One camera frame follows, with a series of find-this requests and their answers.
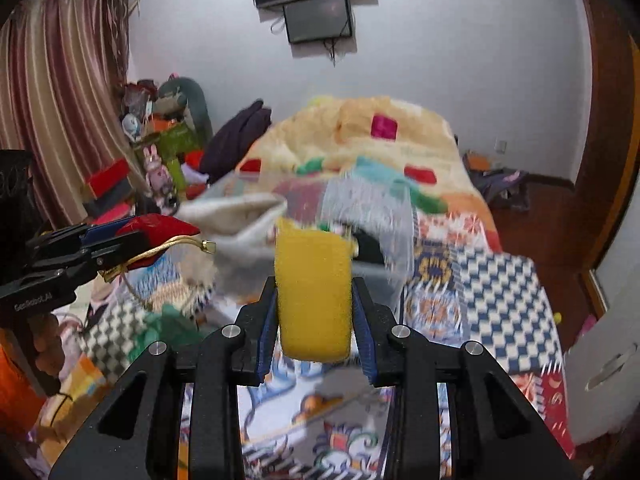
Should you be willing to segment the gold ring clasp red pouch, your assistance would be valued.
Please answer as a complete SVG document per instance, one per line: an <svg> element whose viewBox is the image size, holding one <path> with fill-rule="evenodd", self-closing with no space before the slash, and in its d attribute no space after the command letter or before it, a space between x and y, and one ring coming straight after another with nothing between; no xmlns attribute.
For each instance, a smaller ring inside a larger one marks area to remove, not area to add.
<svg viewBox="0 0 640 480"><path fill-rule="evenodd" d="M201 230L176 217L161 214L142 214L117 222L117 228L111 237L108 248L115 251L103 258L99 270L105 281L114 281L116 276L131 270L147 268L168 251L178 245L190 245L213 255L216 244L201 237Z"/></svg>

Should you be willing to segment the floral yellow fabric item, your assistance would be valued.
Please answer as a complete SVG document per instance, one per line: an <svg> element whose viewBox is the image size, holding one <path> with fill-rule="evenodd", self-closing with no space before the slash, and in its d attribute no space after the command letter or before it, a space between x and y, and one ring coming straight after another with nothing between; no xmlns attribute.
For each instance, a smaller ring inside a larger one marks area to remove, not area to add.
<svg viewBox="0 0 640 480"><path fill-rule="evenodd" d="M334 363L347 359L352 340L350 240L293 221L277 222L274 278L280 344L291 359Z"/></svg>

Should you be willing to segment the white fabric pouch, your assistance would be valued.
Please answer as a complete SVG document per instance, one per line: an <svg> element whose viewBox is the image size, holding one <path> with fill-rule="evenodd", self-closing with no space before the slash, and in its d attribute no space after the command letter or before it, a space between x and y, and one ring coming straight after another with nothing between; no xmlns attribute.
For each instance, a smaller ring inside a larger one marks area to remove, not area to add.
<svg viewBox="0 0 640 480"><path fill-rule="evenodd" d="M288 212L288 201L270 193L211 198L182 203L175 217L213 242L216 254L236 261L273 258L276 224Z"/></svg>

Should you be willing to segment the green fabric item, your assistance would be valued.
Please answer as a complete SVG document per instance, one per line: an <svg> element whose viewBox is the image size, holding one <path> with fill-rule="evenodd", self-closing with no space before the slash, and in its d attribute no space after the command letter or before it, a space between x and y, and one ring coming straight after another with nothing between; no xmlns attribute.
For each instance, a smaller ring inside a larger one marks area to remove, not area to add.
<svg viewBox="0 0 640 480"><path fill-rule="evenodd" d="M163 341L171 348L197 344L206 337L190 318L183 316L170 304L164 304L160 312L148 312L142 327L132 340L134 346L128 352L128 360L134 362L152 342Z"/></svg>

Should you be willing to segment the green bottle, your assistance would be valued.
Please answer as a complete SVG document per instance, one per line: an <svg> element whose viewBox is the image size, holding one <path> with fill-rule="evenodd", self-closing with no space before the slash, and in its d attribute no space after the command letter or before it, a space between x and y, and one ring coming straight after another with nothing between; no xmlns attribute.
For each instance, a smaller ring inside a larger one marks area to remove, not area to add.
<svg viewBox="0 0 640 480"><path fill-rule="evenodd" d="M165 162L165 166L167 167L171 175L171 179L172 179L172 182L174 182L176 190L179 193L183 192L188 186L188 184L186 183L186 178L184 177L184 174L182 172L179 159L175 157L172 159L169 159L167 162Z"/></svg>

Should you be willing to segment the green gift bag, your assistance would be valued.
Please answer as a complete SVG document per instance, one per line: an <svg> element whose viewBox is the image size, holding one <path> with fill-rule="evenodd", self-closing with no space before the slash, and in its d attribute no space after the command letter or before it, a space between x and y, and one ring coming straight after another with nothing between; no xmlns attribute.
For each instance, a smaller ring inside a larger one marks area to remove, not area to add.
<svg viewBox="0 0 640 480"><path fill-rule="evenodd" d="M198 151L203 146L200 136L180 122L163 132L149 134L134 144L134 154L140 166L143 166L145 161L143 150L151 145L156 146L157 154L163 162L176 158L179 153Z"/></svg>

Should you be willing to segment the clear plastic storage box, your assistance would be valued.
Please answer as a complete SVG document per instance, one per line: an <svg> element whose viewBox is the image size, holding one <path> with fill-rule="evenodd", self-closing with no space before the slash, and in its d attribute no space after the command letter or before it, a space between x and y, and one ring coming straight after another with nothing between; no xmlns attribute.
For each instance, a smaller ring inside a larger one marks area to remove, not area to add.
<svg viewBox="0 0 640 480"><path fill-rule="evenodd" d="M283 214L299 226L352 236L358 244L352 273L367 283L370 296L398 315L402 290L413 272L412 211L408 188L344 174L227 174L196 198L198 206L255 206L277 196Z"/></svg>

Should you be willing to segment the dark purple garment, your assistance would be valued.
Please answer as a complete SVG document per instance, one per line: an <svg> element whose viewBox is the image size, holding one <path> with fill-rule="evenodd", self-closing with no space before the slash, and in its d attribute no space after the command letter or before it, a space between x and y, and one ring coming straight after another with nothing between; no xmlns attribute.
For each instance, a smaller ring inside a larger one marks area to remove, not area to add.
<svg viewBox="0 0 640 480"><path fill-rule="evenodd" d="M226 122L210 139L198 171L214 183L232 171L271 126L271 110L256 100Z"/></svg>

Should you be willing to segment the grey green plush pillow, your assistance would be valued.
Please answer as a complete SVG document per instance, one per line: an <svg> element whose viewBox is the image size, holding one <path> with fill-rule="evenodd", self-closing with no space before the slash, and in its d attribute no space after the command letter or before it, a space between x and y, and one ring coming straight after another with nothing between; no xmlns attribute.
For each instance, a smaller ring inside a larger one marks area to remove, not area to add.
<svg viewBox="0 0 640 480"><path fill-rule="evenodd" d="M201 86L189 77L172 77L160 85L160 98L177 98L183 104L183 118L189 128L206 144L214 135L207 103Z"/></svg>

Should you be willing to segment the red striped curtain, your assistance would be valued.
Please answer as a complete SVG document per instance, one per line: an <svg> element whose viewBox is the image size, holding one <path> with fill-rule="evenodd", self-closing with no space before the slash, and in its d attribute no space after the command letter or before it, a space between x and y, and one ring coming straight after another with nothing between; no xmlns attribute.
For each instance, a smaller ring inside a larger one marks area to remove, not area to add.
<svg viewBox="0 0 640 480"><path fill-rule="evenodd" d="M52 226L86 218L88 177L126 159L122 131L129 0L22 0L1 27L1 145L32 154L38 208Z"/></svg>

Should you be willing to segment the yellow green round object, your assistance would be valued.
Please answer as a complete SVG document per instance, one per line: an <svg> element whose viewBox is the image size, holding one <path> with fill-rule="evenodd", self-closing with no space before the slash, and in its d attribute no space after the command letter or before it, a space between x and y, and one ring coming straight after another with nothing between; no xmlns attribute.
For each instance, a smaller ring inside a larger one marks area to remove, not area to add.
<svg viewBox="0 0 640 480"><path fill-rule="evenodd" d="M334 96L314 96L309 100L307 106L308 107L318 107L318 106L332 106L335 103L338 103L338 99L334 98Z"/></svg>

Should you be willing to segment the bag pile on floor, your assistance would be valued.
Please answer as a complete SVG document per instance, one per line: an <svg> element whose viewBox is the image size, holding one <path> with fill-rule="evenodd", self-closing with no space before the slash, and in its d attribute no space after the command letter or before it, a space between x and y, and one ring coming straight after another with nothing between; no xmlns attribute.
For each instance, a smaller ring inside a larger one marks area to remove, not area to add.
<svg viewBox="0 0 640 480"><path fill-rule="evenodd" d="M471 151L463 154L462 162L472 185L489 207L529 210L529 174L526 171L498 166L488 157Z"/></svg>

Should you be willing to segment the wooden door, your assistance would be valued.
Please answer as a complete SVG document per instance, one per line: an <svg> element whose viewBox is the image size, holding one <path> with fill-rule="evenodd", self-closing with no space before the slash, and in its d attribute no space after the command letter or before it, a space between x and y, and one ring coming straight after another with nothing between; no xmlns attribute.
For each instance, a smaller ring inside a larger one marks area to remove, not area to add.
<svg viewBox="0 0 640 480"><path fill-rule="evenodd" d="M582 0L591 51L591 104L587 139L576 182L586 214L580 270L597 269L626 214L638 174L637 48L608 0Z"/></svg>

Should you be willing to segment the wall power outlet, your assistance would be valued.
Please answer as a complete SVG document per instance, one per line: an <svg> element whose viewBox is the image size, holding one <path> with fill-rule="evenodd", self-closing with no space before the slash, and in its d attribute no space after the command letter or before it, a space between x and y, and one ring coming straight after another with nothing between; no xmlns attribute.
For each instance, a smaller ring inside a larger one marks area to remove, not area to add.
<svg viewBox="0 0 640 480"><path fill-rule="evenodd" d="M506 152L506 141L505 140L497 140L495 143L495 151L498 154L504 154Z"/></svg>

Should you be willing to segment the small wall-mounted screen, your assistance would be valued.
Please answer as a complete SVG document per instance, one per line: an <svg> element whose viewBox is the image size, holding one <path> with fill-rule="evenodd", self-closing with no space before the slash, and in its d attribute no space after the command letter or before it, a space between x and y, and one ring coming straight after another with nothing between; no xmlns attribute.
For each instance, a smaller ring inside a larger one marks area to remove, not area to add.
<svg viewBox="0 0 640 480"><path fill-rule="evenodd" d="M300 0L283 7L289 44L339 40L352 36L348 0Z"/></svg>

